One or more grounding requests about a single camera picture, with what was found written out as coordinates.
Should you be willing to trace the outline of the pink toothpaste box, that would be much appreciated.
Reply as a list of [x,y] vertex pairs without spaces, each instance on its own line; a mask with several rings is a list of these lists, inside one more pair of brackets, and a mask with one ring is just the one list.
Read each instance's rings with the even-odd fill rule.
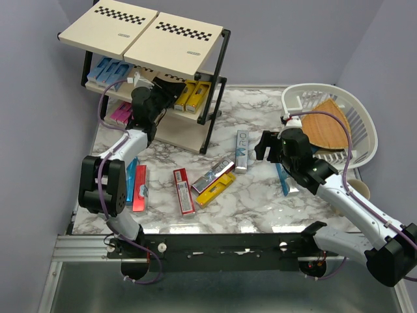
[[116,110],[110,115],[110,121],[112,122],[112,123],[114,123],[114,124],[116,124],[116,125],[119,125],[119,126],[121,126],[121,125],[123,125],[123,124],[121,124],[120,122],[118,122],[118,115],[119,115],[119,107],[121,106],[121,105],[123,105],[125,102],[122,102],[117,108],[116,108]]
[[128,124],[129,118],[132,115],[132,105],[125,102],[119,107],[118,122],[126,126]]

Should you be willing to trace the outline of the light blue toothpaste box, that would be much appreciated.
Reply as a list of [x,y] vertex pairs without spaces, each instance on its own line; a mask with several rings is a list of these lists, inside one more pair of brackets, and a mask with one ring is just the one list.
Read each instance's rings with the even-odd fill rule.
[[87,81],[91,83],[96,83],[96,79],[101,75],[104,69],[108,66],[108,63],[111,61],[110,57],[103,56],[99,62],[95,65],[94,68],[90,70],[87,75]]
[[117,59],[109,60],[107,66],[96,79],[97,86],[106,87],[108,85],[107,80],[116,71],[117,67],[120,65],[120,62],[121,61]]
[[110,90],[118,91],[123,82],[127,79],[129,73],[133,68],[133,64],[121,61],[109,78],[106,80],[105,86],[110,86]]

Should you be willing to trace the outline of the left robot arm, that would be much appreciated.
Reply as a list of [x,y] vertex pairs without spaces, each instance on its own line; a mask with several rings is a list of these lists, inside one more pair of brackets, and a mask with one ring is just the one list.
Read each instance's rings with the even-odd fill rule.
[[149,86],[136,78],[127,79],[131,92],[132,112],[121,138],[99,156],[86,156],[81,164],[78,203],[99,215],[116,237],[123,240],[122,250],[131,258],[145,248],[143,228],[126,211],[126,168],[152,143],[158,123],[174,106],[183,92],[184,82],[155,78]]

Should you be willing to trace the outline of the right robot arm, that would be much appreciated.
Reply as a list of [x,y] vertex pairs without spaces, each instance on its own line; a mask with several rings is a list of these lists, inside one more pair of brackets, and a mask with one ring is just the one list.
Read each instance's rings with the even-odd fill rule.
[[256,159],[281,164],[295,182],[339,209],[360,231],[343,233],[315,222],[300,238],[300,249],[312,256],[329,251],[365,265],[381,284],[394,287],[416,267],[416,225],[383,213],[357,194],[327,161],[314,157],[308,137],[300,128],[263,131],[254,148]]

